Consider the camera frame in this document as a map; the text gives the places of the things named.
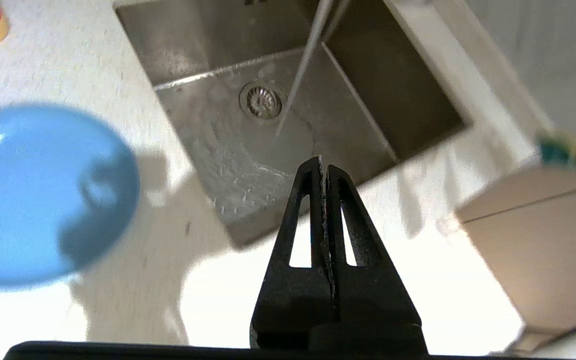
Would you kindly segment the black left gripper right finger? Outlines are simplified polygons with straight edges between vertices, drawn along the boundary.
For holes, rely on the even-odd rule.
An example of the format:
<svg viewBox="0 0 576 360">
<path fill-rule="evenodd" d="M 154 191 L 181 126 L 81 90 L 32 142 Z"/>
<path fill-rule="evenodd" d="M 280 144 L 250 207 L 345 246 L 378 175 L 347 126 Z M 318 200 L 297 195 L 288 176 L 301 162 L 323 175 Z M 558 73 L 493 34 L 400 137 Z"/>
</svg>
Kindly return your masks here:
<svg viewBox="0 0 576 360">
<path fill-rule="evenodd" d="M 421 317 L 352 179 L 334 165 L 326 214 L 335 339 L 346 350 L 424 350 Z"/>
</svg>

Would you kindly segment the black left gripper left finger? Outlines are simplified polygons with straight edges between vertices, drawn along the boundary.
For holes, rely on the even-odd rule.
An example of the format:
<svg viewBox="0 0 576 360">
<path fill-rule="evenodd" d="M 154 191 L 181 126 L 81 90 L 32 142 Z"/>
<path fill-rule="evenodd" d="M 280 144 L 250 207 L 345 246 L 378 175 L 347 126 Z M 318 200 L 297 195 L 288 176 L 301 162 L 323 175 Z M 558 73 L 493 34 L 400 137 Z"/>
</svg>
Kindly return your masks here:
<svg viewBox="0 0 576 360">
<path fill-rule="evenodd" d="M 326 254 L 320 157 L 298 167 L 250 321 L 252 349 L 308 349 L 313 328 L 335 317 Z M 310 207 L 310 266 L 290 265 L 304 198 Z"/>
</svg>

